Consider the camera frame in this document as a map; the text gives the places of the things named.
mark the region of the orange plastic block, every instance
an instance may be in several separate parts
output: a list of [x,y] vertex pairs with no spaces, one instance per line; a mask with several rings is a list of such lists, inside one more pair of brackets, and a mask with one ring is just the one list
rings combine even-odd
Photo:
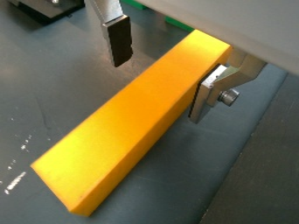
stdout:
[[153,63],[32,168],[68,208],[89,216],[192,102],[230,45],[200,31]]

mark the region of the gray surface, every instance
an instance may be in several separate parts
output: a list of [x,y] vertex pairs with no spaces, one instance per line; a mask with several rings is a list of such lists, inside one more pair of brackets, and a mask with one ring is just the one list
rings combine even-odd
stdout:
[[299,223],[298,85],[288,76],[202,224]]
[[186,111],[96,212],[83,218],[67,212],[29,164],[186,32],[151,10],[124,7],[135,55],[113,68],[89,4],[44,27],[7,1],[0,9],[0,223],[198,223],[286,72],[268,66],[239,89],[234,107],[219,104],[200,125],[188,122]]
[[137,0],[299,75],[296,0]]

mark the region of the bolt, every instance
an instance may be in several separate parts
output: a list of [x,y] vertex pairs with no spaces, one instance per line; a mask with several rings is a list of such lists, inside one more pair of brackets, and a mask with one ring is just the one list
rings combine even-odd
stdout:
[[227,106],[231,106],[238,98],[239,92],[234,88],[219,94],[219,102],[223,102]]

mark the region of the black object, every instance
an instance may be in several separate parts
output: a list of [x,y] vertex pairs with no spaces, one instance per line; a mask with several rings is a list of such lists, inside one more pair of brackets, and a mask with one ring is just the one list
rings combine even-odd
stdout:
[[107,29],[105,38],[109,45],[111,60],[113,66],[119,67],[131,59],[133,54],[129,17],[124,15],[105,23],[104,28]]
[[85,6],[84,0],[60,0],[59,4],[53,4],[51,0],[11,0],[9,2],[44,24],[55,22]]

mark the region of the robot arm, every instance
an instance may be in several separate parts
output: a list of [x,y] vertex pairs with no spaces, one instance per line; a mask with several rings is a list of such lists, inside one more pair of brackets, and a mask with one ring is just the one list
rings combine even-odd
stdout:
[[117,0],[89,0],[89,2],[101,23],[112,64],[119,67],[133,54],[129,17],[124,15]]

